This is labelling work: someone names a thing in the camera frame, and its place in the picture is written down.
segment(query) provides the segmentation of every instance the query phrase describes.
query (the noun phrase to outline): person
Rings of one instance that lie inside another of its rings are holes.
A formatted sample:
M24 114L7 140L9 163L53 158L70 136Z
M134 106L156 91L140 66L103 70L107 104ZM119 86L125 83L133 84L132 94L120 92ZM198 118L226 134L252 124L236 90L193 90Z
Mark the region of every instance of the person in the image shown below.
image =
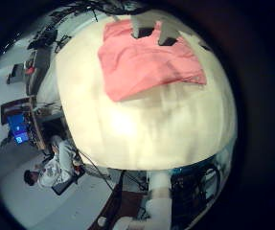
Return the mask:
M74 165L79 166L76 149L70 140L62 140L59 136L51 139L54 157L47 164L39 164L34 167L38 170L24 172L24 181L33 186L36 182L39 187L53 187L69 180L74 175Z

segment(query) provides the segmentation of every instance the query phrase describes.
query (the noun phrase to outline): computer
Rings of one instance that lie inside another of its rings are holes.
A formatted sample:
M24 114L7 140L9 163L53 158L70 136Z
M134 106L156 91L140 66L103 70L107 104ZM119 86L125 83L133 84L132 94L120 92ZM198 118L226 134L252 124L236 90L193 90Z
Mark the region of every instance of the computer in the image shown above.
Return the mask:
M9 116L8 122L11 128L11 133L17 144L21 144L29 141L29 135L27 131L27 125L24 121L24 116L22 113Z

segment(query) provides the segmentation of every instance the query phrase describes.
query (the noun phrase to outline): pink cloth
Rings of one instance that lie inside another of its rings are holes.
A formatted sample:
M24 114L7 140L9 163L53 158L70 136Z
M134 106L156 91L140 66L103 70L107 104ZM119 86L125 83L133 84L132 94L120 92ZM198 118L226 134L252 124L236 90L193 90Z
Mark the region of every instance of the pink cloth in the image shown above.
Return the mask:
M104 29L98 56L104 90L112 101L175 81L206 83L202 67L183 37L172 46L159 46L159 23L150 36L135 39L131 34L130 20L108 23Z

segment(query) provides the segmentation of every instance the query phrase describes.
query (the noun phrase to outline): wire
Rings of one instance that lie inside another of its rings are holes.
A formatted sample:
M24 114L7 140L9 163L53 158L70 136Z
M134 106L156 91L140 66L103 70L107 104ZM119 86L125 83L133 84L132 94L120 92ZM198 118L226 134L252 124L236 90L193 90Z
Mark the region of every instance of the wire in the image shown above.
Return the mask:
M90 161L90 163L96 168L96 170L97 170L98 173L100 174L101 178L105 181L105 183L107 184L107 186L109 187L109 189L111 190L111 192L113 192L113 188L112 188L111 185L107 182L107 180L104 178L103 174L100 172L100 170L98 169L98 167L92 162L92 160L90 159L90 157L88 157L88 156L87 156L85 153L83 153L80 149L77 149L77 150L78 150L78 152L79 152L80 154L82 154L84 157L86 157L87 160ZM144 212L146 212L146 209L145 209L144 207L142 207L142 206L140 206L140 205L138 205L138 204L136 204L136 203L134 203L134 202L132 202L132 201L130 201L130 200L128 200L128 199L123 198L123 201L129 202L129 203L133 204L135 207L138 207L138 208L140 208L141 210L143 210Z
M105 177L103 176L103 174L101 173L101 171L98 169L98 167L92 162L92 160L86 156L86 154L84 154L80 149L78 149L78 152L80 154L82 154L84 157L87 158L88 161L90 161L90 163L96 168L96 170L98 171L98 173L100 174L101 178L105 181L106 185L109 187L109 189L111 190L111 192L113 192L113 188L111 187L111 185L107 182L107 180L105 179Z
M135 176L129 174L128 172L126 172L126 177L129 178L131 181L135 182L136 184L138 184L139 188L143 188L144 190L147 188L146 186L144 186L142 184L141 181L139 181Z

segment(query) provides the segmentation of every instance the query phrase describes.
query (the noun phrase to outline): white table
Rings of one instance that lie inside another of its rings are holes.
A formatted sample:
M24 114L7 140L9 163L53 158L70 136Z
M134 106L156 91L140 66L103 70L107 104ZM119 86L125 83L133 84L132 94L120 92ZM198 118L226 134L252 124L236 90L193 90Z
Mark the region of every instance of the white table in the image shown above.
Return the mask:
M77 147L97 165L128 170L171 169L221 150L236 132L236 109L215 56L197 44L196 35L182 33L208 84L157 86L114 103L104 93L97 55L111 21L89 25L56 56L59 95Z

